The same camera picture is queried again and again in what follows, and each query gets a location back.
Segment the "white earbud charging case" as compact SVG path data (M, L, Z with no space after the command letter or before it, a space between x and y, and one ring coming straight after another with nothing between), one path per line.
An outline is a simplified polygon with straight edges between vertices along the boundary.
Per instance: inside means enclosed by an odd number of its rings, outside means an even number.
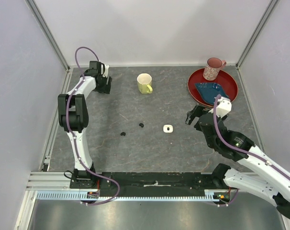
M163 126L163 132L164 133L172 133L174 130L172 125L164 125Z

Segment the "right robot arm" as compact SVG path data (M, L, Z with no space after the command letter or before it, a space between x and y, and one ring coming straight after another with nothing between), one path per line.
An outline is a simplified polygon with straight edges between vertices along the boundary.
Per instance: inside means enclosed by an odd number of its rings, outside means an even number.
M209 148L247 167L260 178L243 176L237 170L219 164L211 176L212 185L218 189L226 185L258 196L290 219L290 172L274 162L251 139L225 127L223 122L231 109L228 100L219 101L212 109L196 105L187 112L185 123L191 125L198 118L194 128L203 133Z

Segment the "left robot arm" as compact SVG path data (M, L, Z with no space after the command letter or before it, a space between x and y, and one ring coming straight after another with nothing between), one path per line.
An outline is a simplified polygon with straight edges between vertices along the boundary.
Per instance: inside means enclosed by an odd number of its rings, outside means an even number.
M74 170L70 177L71 189L95 189L99 179L89 154L86 129L89 113L86 99L91 92L109 94L112 77L110 66L100 61L90 61L89 68L81 72L78 83L67 93L58 95L59 125L67 133L74 154Z

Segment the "blue leaf-shaped dish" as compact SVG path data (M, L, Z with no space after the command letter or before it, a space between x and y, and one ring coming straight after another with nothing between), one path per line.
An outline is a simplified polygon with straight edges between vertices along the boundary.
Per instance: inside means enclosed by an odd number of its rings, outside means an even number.
M200 94L205 103L214 105L217 95L221 95L224 98L229 99L229 96L225 93L222 86L215 82L202 82L195 83L196 90Z

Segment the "red round tray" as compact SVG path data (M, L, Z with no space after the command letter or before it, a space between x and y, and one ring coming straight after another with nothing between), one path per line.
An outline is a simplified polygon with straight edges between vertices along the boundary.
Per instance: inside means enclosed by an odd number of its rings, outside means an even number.
M202 99L200 93L198 92L195 86L196 83L210 82L203 77L203 72L204 72L204 68L201 68L191 74L187 83L188 91L195 101L197 101L198 103L204 106L212 107L211 104L206 103ZM227 72L220 70L217 78L212 82L218 83L219 85L221 85L222 89L224 90L225 94L229 97L231 102L233 102L237 98L238 85L236 81L234 80L234 78Z

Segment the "yellow-green ceramic mug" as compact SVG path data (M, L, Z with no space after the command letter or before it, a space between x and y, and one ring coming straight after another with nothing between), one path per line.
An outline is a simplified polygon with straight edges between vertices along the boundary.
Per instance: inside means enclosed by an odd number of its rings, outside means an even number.
M141 73L137 77L137 86L141 94L151 94L152 88L152 77L147 73Z

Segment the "pink patterned mug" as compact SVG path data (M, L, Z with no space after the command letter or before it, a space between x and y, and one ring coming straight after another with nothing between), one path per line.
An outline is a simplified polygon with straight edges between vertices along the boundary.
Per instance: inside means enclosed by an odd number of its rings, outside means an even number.
M203 77L208 81L213 81L217 78L219 71L226 66L225 60L220 60L216 57L211 57L207 60L207 66L204 68Z

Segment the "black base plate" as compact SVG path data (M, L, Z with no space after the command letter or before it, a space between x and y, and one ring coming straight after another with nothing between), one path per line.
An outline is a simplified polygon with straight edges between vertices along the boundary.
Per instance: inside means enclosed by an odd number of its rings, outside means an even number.
M201 196L205 190L228 190L221 173L103 172L96 189L101 196Z

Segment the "left aluminium frame post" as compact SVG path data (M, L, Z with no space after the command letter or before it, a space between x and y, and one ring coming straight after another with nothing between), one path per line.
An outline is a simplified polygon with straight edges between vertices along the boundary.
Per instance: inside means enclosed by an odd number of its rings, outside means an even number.
M31 12L33 13L35 19L37 20L40 28L42 29L44 35L46 36L49 44L51 45L53 51L55 52L56 56L58 57L61 65L64 67L66 71L70 70L70 66L68 62L66 61L62 51L60 50L59 45L57 44L49 26L47 25L47 22L45 21L41 11L39 10L39 7L37 6L36 2L34 0L25 0L26 4L30 8Z

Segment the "aluminium frame post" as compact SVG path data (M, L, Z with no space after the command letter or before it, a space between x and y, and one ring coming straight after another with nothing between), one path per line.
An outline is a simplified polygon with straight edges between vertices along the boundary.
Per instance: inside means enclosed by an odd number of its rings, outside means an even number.
M243 62L247 58L247 55L250 53L251 49L253 48L254 44L256 43L258 37L260 36L261 32L263 31L266 23L268 22L271 14L273 13L274 9L276 8L277 4L279 3L279 0L270 0L268 6L266 7L263 15L261 16L259 22L257 23L250 39L248 40L241 56L239 57L236 68L240 69Z
M37 20L40 28L42 29L44 35L46 36L49 44L51 45L53 51L55 52L56 56L58 57L61 65L64 67L66 71L70 70L70 66L68 62L66 61L62 51L60 50L59 45L57 44L49 26L47 25L47 22L45 21L41 11L39 10L39 7L37 6L36 2L34 0L25 0L26 4L30 8L31 12L33 13L35 19Z

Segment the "right aluminium frame post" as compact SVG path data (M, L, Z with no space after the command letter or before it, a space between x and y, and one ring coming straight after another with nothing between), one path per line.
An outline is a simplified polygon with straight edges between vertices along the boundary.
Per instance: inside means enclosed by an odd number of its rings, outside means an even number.
M250 39L248 40L241 56L239 57L236 68L240 69L243 62L247 58L247 55L250 53L251 49L253 48L254 44L256 43L258 37L260 36L261 32L263 31L266 23L268 22L271 14L273 13L274 9L276 8L277 4L279 3L279 0L270 0L268 6L266 7L263 15L261 16L259 22L257 23Z

